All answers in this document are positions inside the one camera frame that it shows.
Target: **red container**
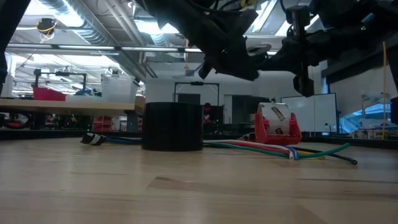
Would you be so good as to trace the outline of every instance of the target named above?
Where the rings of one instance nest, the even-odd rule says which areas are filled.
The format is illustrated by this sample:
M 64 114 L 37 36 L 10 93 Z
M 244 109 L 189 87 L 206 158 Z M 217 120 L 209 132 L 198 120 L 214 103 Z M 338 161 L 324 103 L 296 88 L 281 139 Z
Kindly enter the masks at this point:
M 48 88 L 33 88 L 34 100 L 65 101 L 66 95 Z

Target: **white bin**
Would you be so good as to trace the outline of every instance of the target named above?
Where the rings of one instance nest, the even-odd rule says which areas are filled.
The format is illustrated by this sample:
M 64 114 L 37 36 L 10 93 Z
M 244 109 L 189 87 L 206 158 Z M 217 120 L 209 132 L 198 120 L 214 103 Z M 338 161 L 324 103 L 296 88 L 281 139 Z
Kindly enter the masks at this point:
M 102 77 L 102 98 L 110 103 L 135 103 L 138 87 L 131 77 Z

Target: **black machine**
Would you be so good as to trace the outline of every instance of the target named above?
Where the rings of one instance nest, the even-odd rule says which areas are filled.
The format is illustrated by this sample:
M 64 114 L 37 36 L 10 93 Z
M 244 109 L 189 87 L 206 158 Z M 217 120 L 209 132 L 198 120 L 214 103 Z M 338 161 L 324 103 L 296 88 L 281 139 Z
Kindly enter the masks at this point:
M 0 0 L 0 19 L 9 21 L 2 25 L 0 50 L 5 50 L 29 2 Z M 398 31 L 398 0 L 313 0 L 309 7 L 282 7 L 292 27 L 282 41 L 282 48 L 269 57 L 269 49 L 265 46 L 250 49 L 250 52 L 246 48 L 244 33 L 258 16 L 253 9 L 220 10 L 217 9 L 220 0 L 136 2 L 157 18 L 160 27 L 171 24 L 190 45 L 196 45 L 205 53 L 199 72 L 202 78 L 206 78 L 212 68 L 246 80 L 255 80 L 258 70 L 290 71 L 296 74 L 294 88 L 303 96 L 314 94 L 308 66 L 338 58 L 350 49 L 371 49 Z M 314 15 L 319 15 L 326 30 L 307 33 L 305 26 Z M 4 57 L 0 59 L 1 90 L 6 65 Z

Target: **white cable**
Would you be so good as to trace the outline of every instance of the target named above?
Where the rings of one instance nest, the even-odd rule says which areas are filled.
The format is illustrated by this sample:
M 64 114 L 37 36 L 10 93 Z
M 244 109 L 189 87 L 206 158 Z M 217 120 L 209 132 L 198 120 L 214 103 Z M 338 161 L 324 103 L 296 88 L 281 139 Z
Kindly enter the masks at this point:
M 252 144 L 254 146 L 265 146 L 265 147 L 272 147 L 274 149 L 283 149 L 286 151 L 289 151 L 289 149 L 287 149 L 284 146 L 278 146 L 278 145 L 270 145 L 270 144 L 262 144 L 262 143 L 257 143 L 257 142 L 250 142 L 250 141 L 242 141 L 242 140 L 211 140 L 211 141 L 203 141 L 204 143 L 208 142 L 208 143 L 223 143 L 223 142 L 238 142 L 238 143 L 245 143 L 245 144 Z

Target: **tape roll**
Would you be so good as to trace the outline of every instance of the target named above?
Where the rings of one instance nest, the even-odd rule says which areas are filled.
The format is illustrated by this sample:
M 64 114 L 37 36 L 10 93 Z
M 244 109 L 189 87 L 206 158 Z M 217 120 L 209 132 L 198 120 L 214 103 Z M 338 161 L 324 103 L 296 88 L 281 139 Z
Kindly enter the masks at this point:
M 268 134 L 289 134 L 292 112 L 284 103 L 260 103 L 259 112 L 269 121 Z

